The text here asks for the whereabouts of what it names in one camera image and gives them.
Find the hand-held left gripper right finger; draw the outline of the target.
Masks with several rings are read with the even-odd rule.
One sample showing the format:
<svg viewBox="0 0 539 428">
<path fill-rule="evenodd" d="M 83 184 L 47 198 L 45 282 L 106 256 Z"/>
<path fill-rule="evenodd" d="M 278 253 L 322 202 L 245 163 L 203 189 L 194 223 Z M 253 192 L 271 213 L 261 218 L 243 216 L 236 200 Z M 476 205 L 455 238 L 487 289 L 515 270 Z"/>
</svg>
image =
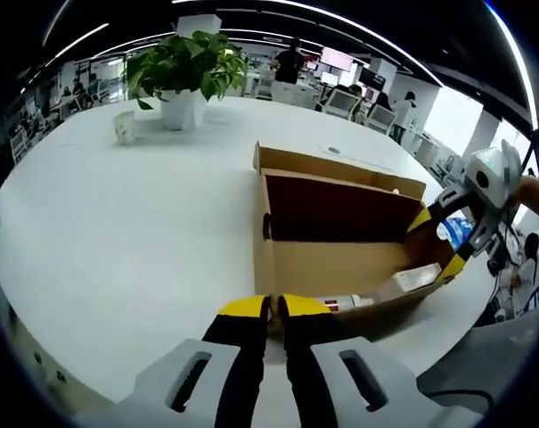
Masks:
<svg viewBox="0 0 539 428">
<path fill-rule="evenodd" d="M 481 415 L 421 393 L 411 370 L 318 300 L 278 299 L 287 376 L 304 427 L 474 427 Z"/>
</svg>

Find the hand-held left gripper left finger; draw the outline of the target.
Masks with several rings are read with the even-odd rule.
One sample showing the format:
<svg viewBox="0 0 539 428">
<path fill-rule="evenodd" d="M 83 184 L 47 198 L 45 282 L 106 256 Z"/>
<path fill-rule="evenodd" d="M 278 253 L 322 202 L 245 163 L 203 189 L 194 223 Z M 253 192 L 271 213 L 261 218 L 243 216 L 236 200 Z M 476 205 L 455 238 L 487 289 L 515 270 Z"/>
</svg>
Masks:
<svg viewBox="0 0 539 428">
<path fill-rule="evenodd" d="M 199 340 L 147 366 L 120 402 L 78 414 L 78 427 L 249 427 L 264 377 L 271 299 L 227 303 Z"/>
</svg>

